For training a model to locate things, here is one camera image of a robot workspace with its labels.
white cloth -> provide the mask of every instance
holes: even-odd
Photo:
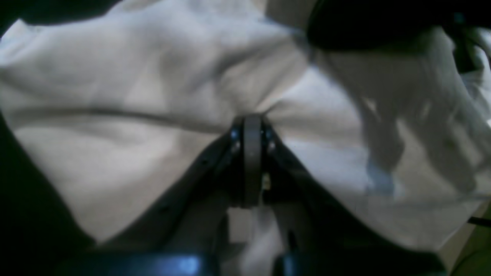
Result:
[[[98,241],[136,219],[235,116],[262,112],[361,221],[401,246],[437,250],[491,192],[488,129],[450,39],[435,28],[411,49],[323,53],[264,7],[126,0],[79,23],[18,21],[0,43],[1,111]],[[489,33],[469,36],[482,66],[464,79],[485,109]],[[240,274],[268,275],[282,250],[275,227],[259,227]]]

